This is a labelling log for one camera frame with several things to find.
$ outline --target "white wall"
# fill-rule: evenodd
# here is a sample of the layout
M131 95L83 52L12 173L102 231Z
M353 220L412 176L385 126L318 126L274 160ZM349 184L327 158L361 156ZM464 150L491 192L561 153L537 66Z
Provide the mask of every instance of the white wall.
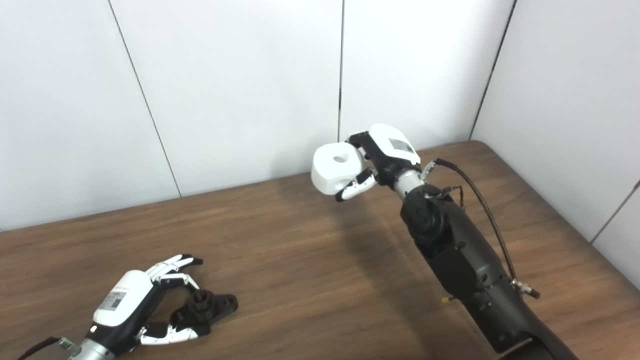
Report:
M466 140L512 1L344 4L339 125L341 0L3 1L0 229L307 172L373 122Z
M0 1L0 228L178 196L106 1Z
M469 139L512 0L346 0L340 140L382 122L418 149Z
M588 240L640 179L638 19L635 0L518 1L473 133Z
M341 0L114 0L183 195L309 171L337 136Z

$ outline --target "wall seam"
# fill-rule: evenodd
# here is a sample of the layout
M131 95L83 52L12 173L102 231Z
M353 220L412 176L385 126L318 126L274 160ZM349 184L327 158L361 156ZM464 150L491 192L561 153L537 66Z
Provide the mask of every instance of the wall seam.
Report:
M474 124L471 126L471 132L469 133L469 140L474 134L474 130L476 129L476 123L478 118L480 117L480 111L482 110L482 105L484 104L484 98L486 97L487 90L489 89L489 84L491 83L491 78L493 77L493 71L495 70L495 64L498 63L498 57L500 56L500 51L502 50L502 45L504 44L504 38L507 36L507 30L509 29L509 25L511 24L511 18L513 16L513 11L516 8L518 0L513 0L513 6L511 7L511 12L509 13L509 18L507 19L507 24L504 27L504 32L502 33L502 39L500 40L500 45L498 45L498 51L495 53L495 59L493 59L493 66L491 66L491 72L489 73L489 78L486 80L486 86L484 87L484 92L482 97L480 98L480 105L478 106L478 111L476 112L476 118L474 119Z
M631 196L633 196L633 194L636 192L636 190L638 190L638 188L640 188L640 180L638 180L638 182L634 185L634 188L631 189L631 192L629 192L627 197L625 197L625 199L622 200L622 203L618 206L616 211L614 211L613 214L611 214L609 219L604 223L604 225L600 228L600 230L598 230L598 232L593 236L593 239L591 239L591 241L589 241L590 244L593 245L593 243L598 239L600 234L602 234L604 229L606 229L607 226L609 225L609 223L611 223L611 220L613 220L613 218L616 217L616 215L620 212L620 210L622 210L622 208L625 207L625 204L627 203L627 201L629 201L629 199L631 199Z
M138 87L140 88L140 92L142 93L142 98L145 101L145 106L147 107L147 111L149 113L149 117L151 118L151 123L154 125L154 129L156 130L156 136L158 137L158 141L160 142L160 147L162 148L162 152L164 154L164 158L166 160L166 164L169 166L169 171L171 172L171 177L173 178L173 183L175 184L175 189L178 191L178 196L182 197L182 193L180 192L180 187L178 186L178 181L175 178L175 174L173 173L173 168L171 166L171 162L169 161L169 156L166 154L166 149L164 148L164 143L162 138L160 137L160 132L158 131L158 127L156 126L156 120L154 119L153 114L151 113L151 108L149 107L149 102L147 101L147 95L145 94L144 89L142 89L142 83L140 83L140 77L138 76L138 71L136 71L136 67L133 65L133 59L131 58L131 53L129 52L129 47L127 47L127 42L124 40L124 34L122 33L122 29L120 28L120 23L118 22L118 18L116 17L116 12L113 9L113 5L111 4L111 0L107 0L109 3L109 8L111 9L111 14L113 15L113 20L116 22L116 26L118 27L118 32L120 33L120 38L122 39L122 44L124 45L124 49L127 52L127 57L129 58L129 63L131 64L131 68L133 69L133 74L136 76L136 81L138 82Z
M338 82L338 131L337 141L340 142L340 121L342 115L342 55L344 54L344 3L342 0L342 19L340 23L340 78Z

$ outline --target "label sticker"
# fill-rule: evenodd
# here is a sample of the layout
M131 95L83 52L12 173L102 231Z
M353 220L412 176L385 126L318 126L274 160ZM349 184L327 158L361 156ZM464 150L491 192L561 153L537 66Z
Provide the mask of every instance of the label sticker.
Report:
M391 139L391 138L389 138L389 141L391 142L391 146L393 146L394 149L415 154L415 151L413 151L413 149L411 148L411 145L407 144L406 142L402 140Z
M112 291L107 295L106 298L102 301L98 310L106 310L106 311L116 311L122 299L124 299L127 293L123 291Z

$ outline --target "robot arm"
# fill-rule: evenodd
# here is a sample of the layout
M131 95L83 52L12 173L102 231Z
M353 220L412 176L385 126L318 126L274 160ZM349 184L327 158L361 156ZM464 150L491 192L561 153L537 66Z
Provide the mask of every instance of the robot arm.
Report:
M111 360L138 345L164 345L192 340L211 331L211 325L238 307L233 295L202 290L190 275L180 271L202 260L176 255L146 272L130 270L107 294L93 314L93 323L80 346L66 338L59 344L73 360ZM191 293L187 304L176 310L169 323L148 323L151 314L174 288Z
M421 170L406 137L383 124L351 135L347 144L351 149L343 143L329 144L314 155L312 180L318 190L342 201L371 188L372 180L388 186L403 201L400 216L416 247L496 353L509 360L577 360L522 298L539 294L515 279L515 271L511 277L507 274L500 257L449 192L426 183L434 167L446 161L436 160ZM362 170L364 160L373 167Z

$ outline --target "metal connector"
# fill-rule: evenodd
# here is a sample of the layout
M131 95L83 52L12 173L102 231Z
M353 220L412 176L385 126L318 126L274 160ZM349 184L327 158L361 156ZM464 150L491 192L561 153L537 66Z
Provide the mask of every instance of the metal connector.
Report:
M536 299L540 298L540 292L536 291L534 288L530 287L528 284L525 284L522 281L513 279L511 280L511 285L513 285L513 287L516 288L516 290L518 290L522 295L528 295Z
M429 174L433 171L435 167L436 167L436 163L434 161L428 163L427 166L424 167L424 170L422 170L422 172L420 173L420 180L426 183L427 176L429 176Z
M58 345L66 352L68 352L70 357L74 357L80 354L80 347L77 346L73 341L67 338L61 338L58 340Z

